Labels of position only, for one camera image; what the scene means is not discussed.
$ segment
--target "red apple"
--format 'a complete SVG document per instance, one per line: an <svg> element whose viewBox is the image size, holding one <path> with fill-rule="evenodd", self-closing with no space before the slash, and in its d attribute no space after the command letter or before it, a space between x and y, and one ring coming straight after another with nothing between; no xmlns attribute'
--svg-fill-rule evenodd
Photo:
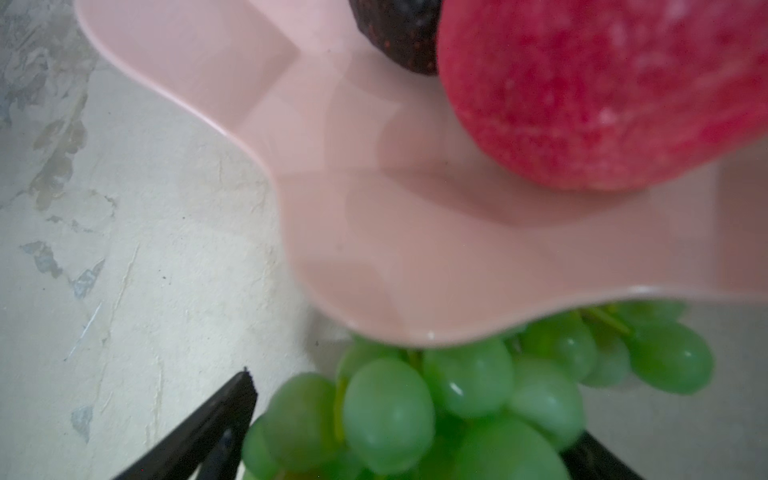
<svg viewBox="0 0 768 480"><path fill-rule="evenodd" d="M766 0L444 0L437 55L478 146L548 187L646 187L768 130Z"/></svg>

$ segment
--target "white marble surface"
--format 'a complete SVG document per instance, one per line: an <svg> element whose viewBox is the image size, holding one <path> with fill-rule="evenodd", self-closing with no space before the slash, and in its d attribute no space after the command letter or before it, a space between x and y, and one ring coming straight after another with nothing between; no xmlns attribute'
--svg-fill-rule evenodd
<svg viewBox="0 0 768 480"><path fill-rule="evenodd" d="M649 480L768 478L767 320L697 306L713 385L585 391L590 429ZM260 412L343 335L244 154L100 60L68 1L0 0L1 479L110 478L238 369Z"/></svg>

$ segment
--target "grape stem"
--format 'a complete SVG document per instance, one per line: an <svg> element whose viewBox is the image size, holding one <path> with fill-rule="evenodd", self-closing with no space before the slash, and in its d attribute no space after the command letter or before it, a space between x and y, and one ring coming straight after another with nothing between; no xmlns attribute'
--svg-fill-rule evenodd
<svg viewBox="0 0 768 480"><path fill-rule="evenodd" d="M408 349L406 351L408 355L408 363L413 367L416 372L422 371L422 353L417 349Z"/></svg>
<svg viewBox="0 0 768 480"><path fill-rule="evenodd" d="M633 333L632 328L629 327L629 325L601 308L597 308L596 306L589 306L582 309L582 311L587 318L605 323L610 328L619 332L619 334L622 336L629 336Z"/></svg>

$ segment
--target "grape bunch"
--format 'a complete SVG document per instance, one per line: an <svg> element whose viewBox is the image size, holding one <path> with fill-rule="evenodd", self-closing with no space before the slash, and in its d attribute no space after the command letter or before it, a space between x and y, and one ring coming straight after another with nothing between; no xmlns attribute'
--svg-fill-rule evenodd
<svg viewBox="0 0 768 480"><path fill-rule="evenodd" d="M559 452L584 432L578 384L633 372L690 395L710 381L704 340L678 323L685 305L589 306L463 346L400 349L356 338L335 382L294 376L249 429L256 480L568 480Z"/></svg>

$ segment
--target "green grape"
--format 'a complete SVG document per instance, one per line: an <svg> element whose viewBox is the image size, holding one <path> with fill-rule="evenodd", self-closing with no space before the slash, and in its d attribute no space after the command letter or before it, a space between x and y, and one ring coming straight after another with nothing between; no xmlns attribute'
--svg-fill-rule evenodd
<svg viewBox="0 0 768 480"><path fill-rule="evenodd" d="M350 450L344 450L334 460L320 468L324 478L331 480L357 480L365 470L357 455Z"/></svg>
<svg viewBox="0 0 768 480"><path fill-rule="evenodd" d="M264 415L266 446L278 465L293 472L319 467L336 457L333 434L333 384L316 373L302 373L281 386Z"/></svg>
<svg viewBox="0 0 768 480"><path fill-rule="evenodd" d="M615 310L612 313L630 326L637 326L649 322L676 322L685 313L687 305L678 300L631 300L605 308L609 312Z"/></svg>
<svg viewBox="0 0 768 480"><path fill-rule="evenodd" d="M405 472L398 475L377 475L370 470L365 470L357 480L413 480L411 472Z"/></svg>
<svg viewBox="0 0 768 480"><path fill-rule="evenodd" d="M368 345L388 346L388 347L394 348L391 345L387 345L386 343L381 343L375 340L371 340L370 338L366 336L362 336L359 333L349 332L349 336L352 337L352 340L354 341L354 343L365 343Z"/></svg>
<svg viewBox="0 0 768 480"><path fill-rule="evenodd" d="M439 416L435 441L409 480L455 480L453 459L462 444L466 429L467 424L453 415Z"/></svg>
<svg viewBox="0 0 768 480"><path fill-rule="evenodd" d="M570 480L549 442L510 415L478 422L455 457L456 480Z"/></svg>
<svg viewBox="0 0 768 480"><path fill-rule="evenodd" d="M690 395L707 386L714 370L709 346L680 323L648 323L628 339L632 370L659 390Z"/></svg>
<svg viewBox="0 0 768 480"><path fill-rule="evenodd" d="M401 359L401 350L380 343L353 343L341 357L336 367L336 381L349 383L355 373L372 360L381 358Z"/></svg>
<svg viewBox="0 0 768 480"><path fill-rule="evenodd" d="M426 350L422 374L437 403L463 419L499 411L512 391L512 358L498 337Z"/></svg>
<svg viewBox="0 0 768 480"><path fill-rule="evenodd" d="M512 354L519 353L520 351L520 334L528 328L528 324L513 326L511 329L507 329L501 333L498 337L504 340L504 344L507 346L507 350Z"/></svg>
<svg viewBox="0 0 768 480"><path fill-rule="evenodd" d="M577 383L553 360L515 356L510 412L533 425L559 452L584 431L584 403Z"/></svg>
<svg viewBox="0 0 768 480"><path fill-rule="evenodd" d="M344 441L344 428L341 423L341 412L344 405L344 395L349 381L365 364L381 358L401 358L401 350L380 343L360 340L353 343L344 352L344 356L336 367L336 400L333 404L333 431L336 438Z"/></svg>
<svg viewBox="0 0 768 480"><path fill-rule="evenodd" d="M240 456L248 472L259 480L272 480L280 472L280 466L275 462L264 441L264 416L259 417L243 439Z"/></svg>
<svg viewBox="0 0 768 480"><path fill-rule="evenodd" d="M280 480L335 480L335 479L326 477L320 471L310 470L308 472L285 472L285 475L283 475L283 477Z"/></svg>
<svg viewBox="0 0 768 480"><path fill-rule="evenodd" d="M577 311L558 313L528 326L520 335L523 353L559 363L577 382L598 361L598 346Z"/></svg>
<svg viewBox="0 0 768 480"><path fill-rule="evenodd" d="M346 390L343 426L349 448L378 475L416 465L435 437L435 406L419 374L397 359L358 370Z"/></svg>
<svg viewBox="0 0 768 480"><path fill-rule="evenodd" d="M622 383L631 371L629 350L616 330L604 323L589 322L594 342L598 345L598 364L581 380L586 386L608 387Z"/></svg>

